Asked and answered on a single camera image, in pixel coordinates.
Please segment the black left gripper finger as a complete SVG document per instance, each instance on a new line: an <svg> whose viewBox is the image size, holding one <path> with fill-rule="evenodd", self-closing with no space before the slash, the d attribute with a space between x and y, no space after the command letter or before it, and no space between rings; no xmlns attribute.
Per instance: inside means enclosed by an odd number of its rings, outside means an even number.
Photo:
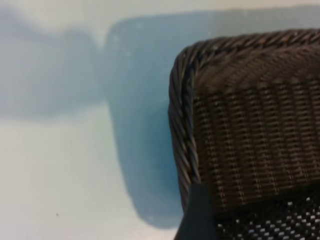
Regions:
<svg viewBox="0 0 320 240"><path fill-rule="evenodd" d="M203 183L193 184L176 240L217 240L210 196Z"/></svg>

